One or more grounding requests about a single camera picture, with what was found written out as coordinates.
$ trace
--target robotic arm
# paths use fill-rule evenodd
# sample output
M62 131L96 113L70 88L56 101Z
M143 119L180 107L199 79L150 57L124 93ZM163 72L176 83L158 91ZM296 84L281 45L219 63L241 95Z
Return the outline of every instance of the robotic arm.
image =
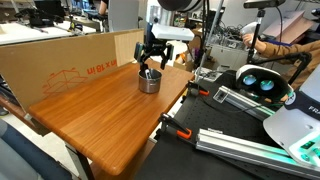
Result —
M177 28L163 25L161 16L167 11L192 12L198 10L202 6L203 0L149 0L151 4L147 10L147 36L146 43L137 43L134 58L140 63L140 70L145 71L148 65L145 61L150 56L161 56L161 69L165 68L165 64L172 59L174 47L167 43L168 40L191 41L194 34L190 29Z

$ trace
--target chair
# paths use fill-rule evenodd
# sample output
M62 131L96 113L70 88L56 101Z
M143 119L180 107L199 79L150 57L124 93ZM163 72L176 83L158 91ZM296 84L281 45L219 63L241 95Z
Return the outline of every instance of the chair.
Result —
M1 180L69 180L71 172L0 119Z

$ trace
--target floor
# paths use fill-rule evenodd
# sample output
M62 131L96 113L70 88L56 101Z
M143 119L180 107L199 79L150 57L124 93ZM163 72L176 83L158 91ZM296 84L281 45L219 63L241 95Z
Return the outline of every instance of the floor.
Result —
M174 116L174 114L179 110L181 106L180 98L176 104L172 107L172 109L169 111L169 115ZM47 135L40 136L36 134L33 130L31 130L28 126L26 126L24 123L22 123L18 118L16 118L12 114L8 114L6 116L0 116L1 119L6 121L8 124L16 128L19 132L21 132L26 138L28 138L30 141L32 141L35 145L37 145L39 148L41 148L43 151L45 151L47 154L49 154L51 157L53 157L56 161L59 161L62 165L64 165L69 171L71 171L76 176L79 175L77 169L75 168L71 157L69 156L64 141L62 141L57 135L54 133L49 133ZM156 143L156 141L153 139L155 136L155 131L150 135L149 140L151 140L153 143Z

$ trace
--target clamp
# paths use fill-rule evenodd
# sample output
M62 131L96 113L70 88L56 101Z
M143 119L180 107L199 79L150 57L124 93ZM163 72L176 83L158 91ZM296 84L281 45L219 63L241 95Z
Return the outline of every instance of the clamp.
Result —
M184 139L190 139L192 131L186 127L184 127L181 123L179 123L176 119L171 117L166 113L161 113L159 117L159 122L162 122L161 131L164 132L167 129L167 125L177 130L177 135Z
M204 96L208 96L209 95L209 91L208 90L206 90L205 88L203 88L202 86L200 86L199 84L197 84L195 82L188 81L186 87L189 90L196 89L196 90L198 90L199 94L202 94Z

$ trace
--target table leg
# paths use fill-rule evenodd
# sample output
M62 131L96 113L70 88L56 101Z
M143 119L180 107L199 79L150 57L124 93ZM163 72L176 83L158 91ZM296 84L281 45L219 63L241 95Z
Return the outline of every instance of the table leg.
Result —
M94 176L90 168L87 157L85 157L83 154L77 151L70 144L68 143L65 143L65 144L66 144L68 153L71 156L71 159L79 172L79 177L81 178L81 180L94 180Z

